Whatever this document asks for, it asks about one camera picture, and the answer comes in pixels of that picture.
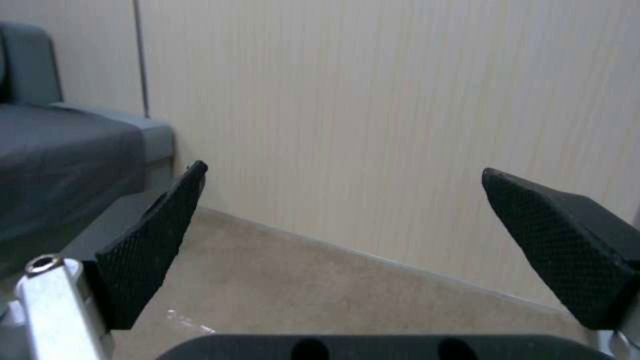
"wall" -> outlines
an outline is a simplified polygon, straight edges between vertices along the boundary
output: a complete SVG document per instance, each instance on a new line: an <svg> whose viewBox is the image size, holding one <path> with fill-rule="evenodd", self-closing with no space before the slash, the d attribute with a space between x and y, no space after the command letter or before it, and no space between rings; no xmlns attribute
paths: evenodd
<svg viewBox="0 0 640 360"><path fill-rule="evenodd" d="M637 1L142 0L150 112L202 205L557 306L491 166L640 199Z"/></svg>
<svg viewBox="0 0 640 360"><path fill-rule="evenodd" d="M0 0L0 20L50 34L65 101L143 113L131 0Z"/></svg>

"textured rubber pad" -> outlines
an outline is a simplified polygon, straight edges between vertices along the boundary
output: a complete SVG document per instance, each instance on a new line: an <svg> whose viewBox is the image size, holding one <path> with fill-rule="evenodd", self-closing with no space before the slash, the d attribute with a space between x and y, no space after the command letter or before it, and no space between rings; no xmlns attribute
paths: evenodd
<svg viewBox="0 0 640 360"><path fill-rule="evenodd" d="M593 200L487 168L493 210L531 266L590 329L614 329L640 287L640 233Z"/></svg>
<svg viewBox="0 0 640 360"><path fill-rule="evenodd" d="M194 163L136 225L96 252L96 268L88 269L94 276L88 276L109 328L130 329L162 285L198 203L206 171L205 163Z"/></svg>
<svg viewBox="0 0 640 360"><path fill-rule="evenodd" d="M210 335L159 357L224 360L612 360L551 336L254 336Z"/></svg>

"silver metal bar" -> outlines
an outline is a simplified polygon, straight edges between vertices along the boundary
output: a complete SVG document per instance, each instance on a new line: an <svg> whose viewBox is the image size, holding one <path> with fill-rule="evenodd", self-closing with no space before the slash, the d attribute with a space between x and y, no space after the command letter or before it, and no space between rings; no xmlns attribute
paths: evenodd
<svg viewBox="0 0 640 360"><path fill-rule="evenodd" d="M96 330L66 266L27 270L18 288L34 359L105 359Z"/></svg>

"sofa cushion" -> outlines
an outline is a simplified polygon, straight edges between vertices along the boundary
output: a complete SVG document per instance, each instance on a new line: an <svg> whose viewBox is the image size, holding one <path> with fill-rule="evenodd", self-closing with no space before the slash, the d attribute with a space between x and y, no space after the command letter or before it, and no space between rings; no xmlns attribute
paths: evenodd
<svg viewBox="0 0 640 360"><path fill-rule="evenodd" d="M173 131L169 125L163 122L119 111L75 106L64 102L57 102L53 104L53 106L94 113L138 127L140 131L142 131L142 138L145 142L145 159L147 164L173 156Z"/></svg>

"gray sofa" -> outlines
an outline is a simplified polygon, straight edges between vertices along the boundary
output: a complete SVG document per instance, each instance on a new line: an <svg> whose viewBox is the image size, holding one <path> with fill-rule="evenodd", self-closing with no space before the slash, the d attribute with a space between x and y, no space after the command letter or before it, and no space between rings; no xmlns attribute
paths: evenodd
<svg viewBox="0 0 640 360"><path fill-rule="evenodd" d="M8 118L7 111L20 110L22 113L26 111L28 115L40 111L38 116L42 116L43 111L51 111L52 114L63 117L66 113L75 117L86 116L95 124L99 124L100 121L117 122L113 123L114 126L128 124L129 128L137 129L136 132L141 135L138 138L141 138L142 141L142 145L139 147L143 149L140 151L143 153L140 155L143 162L139 161L139 164L144 166L143 170L140 169L140 172L144 172L144 186L139 190L170 184L172 180L173 132L168 125L117 111L85 108L65 103L56 73L51 40L46 32L40 28L23 24L0 23L0 50L0 120ZM90 138L86 139L87 143L92 141ZM11 160L15 162L16 156L14 154L2 153L2 148L0 148L0 161L6 161L8 156L13 156ZM1 165L0 163L0 176L11 176ZM20 236L0 241L0 277L19 270L33 256L61 250L108 204L100 206L99 209L94 206L91 213L83 213L82 217L74 218L73 221L30 230L28 233L21 233Z"/></svg>

